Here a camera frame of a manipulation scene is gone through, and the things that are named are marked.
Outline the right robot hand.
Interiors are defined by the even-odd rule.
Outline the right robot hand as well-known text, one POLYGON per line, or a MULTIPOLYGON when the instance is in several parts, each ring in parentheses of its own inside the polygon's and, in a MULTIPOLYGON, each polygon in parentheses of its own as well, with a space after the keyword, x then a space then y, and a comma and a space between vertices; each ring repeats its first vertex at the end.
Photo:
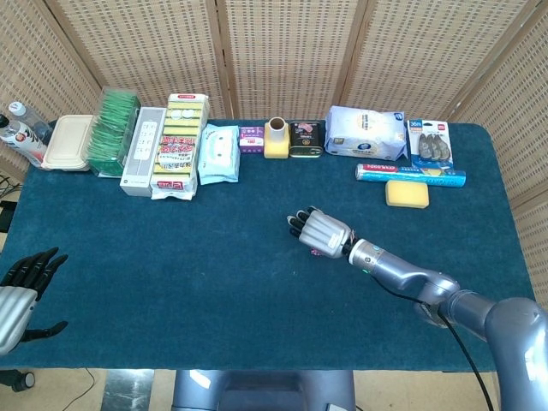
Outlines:
POLYGON ((348 255, 357 242, 354 231, 345 223, 309 206, 287 216, 289 232, 315 254, 338 259, 348 255))

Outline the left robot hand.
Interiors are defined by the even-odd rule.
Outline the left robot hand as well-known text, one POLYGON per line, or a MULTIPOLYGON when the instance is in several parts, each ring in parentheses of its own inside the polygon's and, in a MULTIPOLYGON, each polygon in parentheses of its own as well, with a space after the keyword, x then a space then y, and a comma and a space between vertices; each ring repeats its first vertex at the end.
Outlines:
POLYGON ((53 337, 68 326, 67 321, 60 321, 50 328, 28 328, 37 303, 68 259, 67 254, 55 258, 57 252, 53 247, 19 259, 1 279, 1 356, 19 343, 53 337))

